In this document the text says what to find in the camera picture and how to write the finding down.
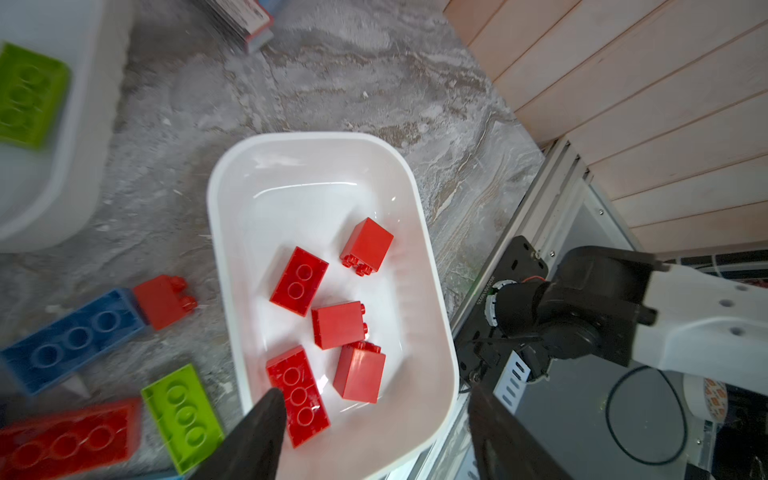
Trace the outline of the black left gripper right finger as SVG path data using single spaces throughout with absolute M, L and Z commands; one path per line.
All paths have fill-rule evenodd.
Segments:
M 472 387 L 468 417 L 480 479 L 572 479 L 488 388 Z

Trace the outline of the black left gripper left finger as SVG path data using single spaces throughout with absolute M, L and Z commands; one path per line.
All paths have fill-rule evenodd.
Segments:
M 275 479 L 286 425 L 284 395 L 271 388 L 190 479 Z

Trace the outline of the red lego brick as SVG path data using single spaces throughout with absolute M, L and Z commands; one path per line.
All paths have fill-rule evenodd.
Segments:
M 338 360 L 333 387 L 349 401 L 375 404 L 378 401 L 386 355 L 373 343 L 344 345 Z
M 273 291 L 270 302 L 305 317 L 317 294 L 329 263 L 296 247 Z
M 305 349 L 296 346 L 266 363 L 271 386 L 281 390 L 287 414 L 287 431 L 294 449 L 331 422 L 317 387 Z
M 355 226 L 340 255 L 342 265 L 358 276 L 368 276 L 381 267 L 394 240 L 394 235 L 366 218 Z
M 129 460 L 141 440 L 142 400 L 130 398 L 1 429 L 3 479 L 58 479 Z

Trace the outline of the green lego brick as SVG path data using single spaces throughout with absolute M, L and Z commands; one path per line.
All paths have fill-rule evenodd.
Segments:
M 42 148 L 64 102 L 70 69 L 62 61 L 6 42 L 1 49 L 1 141 Z
M 141 396 L 180 475 L 223 443 L 225 433 L 192 364 L 144 387 Z

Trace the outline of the red lego brick bottom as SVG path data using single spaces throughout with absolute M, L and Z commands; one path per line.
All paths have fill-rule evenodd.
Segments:
M 344 345 L 338 360 L 333 387 L 349 401 L 375 404 L 378 401 L 386 355 L 373 343 Z

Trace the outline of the blue lego brick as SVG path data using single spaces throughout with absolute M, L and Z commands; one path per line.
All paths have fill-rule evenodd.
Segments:
M 1 360 L 25 393 L 37 395 L 146 327 L 133 293 L 118 288 L 4 348 Z

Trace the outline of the red lego brick top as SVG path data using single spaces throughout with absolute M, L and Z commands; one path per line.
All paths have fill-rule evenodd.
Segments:
M 394 240 L 394 235 L 366 218 L 355 226 L 340 255 L 342 265 L 358 276 L 368 276 L 381 267 Z

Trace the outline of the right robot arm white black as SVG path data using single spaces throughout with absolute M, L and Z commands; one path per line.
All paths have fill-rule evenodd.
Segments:
M 767 392 L 767 291 L 654 255 L 583 246 L 549 280 L 501 281 L 485 316 L 546 360 L 638 362 Z

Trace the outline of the small red lego right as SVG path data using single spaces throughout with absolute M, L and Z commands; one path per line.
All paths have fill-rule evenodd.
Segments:
M 160 275 L 132 289 L 148 324 L 156 331 L 184 319 L 197 307 L 197 300 L 185 293 L 187 281 L 180 276 Z

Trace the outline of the white plastic bin near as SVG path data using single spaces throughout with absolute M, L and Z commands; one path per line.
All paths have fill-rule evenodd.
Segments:
M 241 405 L 269 389 L 269 359 L 307 354 L 331 425 L 294 449 L 281 479 L 379 479 L 415 459 L 447 425 L 458 367 L 416 180 L 387 142 L 362 133 L 256 135 L 226 151 L 211 174 L 207 208 Z M 394 235 L 375 273 L 340 255 L 371 218 Z M 375 404 L 344 400 L 332 381 L 339 354 L 313 339 L 309 316 L 270 302 L 296 247 L 329 263 L 314 307 L 366 309 L 369 340 L 386 355 Z

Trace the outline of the white plastic bin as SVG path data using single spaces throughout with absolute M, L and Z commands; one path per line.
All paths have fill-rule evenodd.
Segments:
M 1 250 L 57 245 L 95 212 L 127 63 L 130 1 L 4 1 L 1 43 L 64 63 L 63 102 L 38 149 L 1 145 Z
M 211 174 L 207 208 L 241 405 L 269 389 L 269 359 L 307 354 L 331 425 L 294 449 L 281 479 L 379 479 L 415 459 L 447 425 L 458 367 L 416 180 L 387 142 L 362 133 L 256 135 L 226 151 Z M 375 273 L 340 255 L 371 218 L 394 235 Z M 313 339 L 309 316 L 270 302 L 296 247 L 329 263 L 314 307 L 366 309 L 369 340 L 386 355 L 375 404 L 344 400 L 332 381 L 339 354 Z

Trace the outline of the white plastic bin far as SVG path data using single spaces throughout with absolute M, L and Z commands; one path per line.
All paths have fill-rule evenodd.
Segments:
M 130 1 L 4 1 L 1 43 L 64 63 L 63 102 L 38 149 L 1 145 L 1 250 L 57 245 L 95 212 L 127 63 Z

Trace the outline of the highlighter pen pack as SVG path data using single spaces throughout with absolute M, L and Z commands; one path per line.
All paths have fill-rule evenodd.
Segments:
M 244 53 L 260 50 L 274 38 L 275 15 L 281 0 L 200 0 L 195 4 L 218 30 Z

